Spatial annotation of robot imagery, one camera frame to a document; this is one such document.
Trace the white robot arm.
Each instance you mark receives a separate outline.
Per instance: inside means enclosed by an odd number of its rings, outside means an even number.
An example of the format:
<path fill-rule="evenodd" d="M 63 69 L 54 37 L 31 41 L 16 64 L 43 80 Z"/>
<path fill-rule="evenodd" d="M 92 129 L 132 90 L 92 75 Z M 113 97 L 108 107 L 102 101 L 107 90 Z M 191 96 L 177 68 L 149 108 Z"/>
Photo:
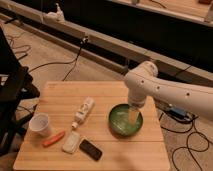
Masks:
<path fill-rule="evenodd" d="M 157 66 L 151 61 L 145 61 L 124 76 L 130 106 L 142 108 L 146 97 L 152 96 L 213 121 L 212 87 L 168 81 L 157 75 Z"/>

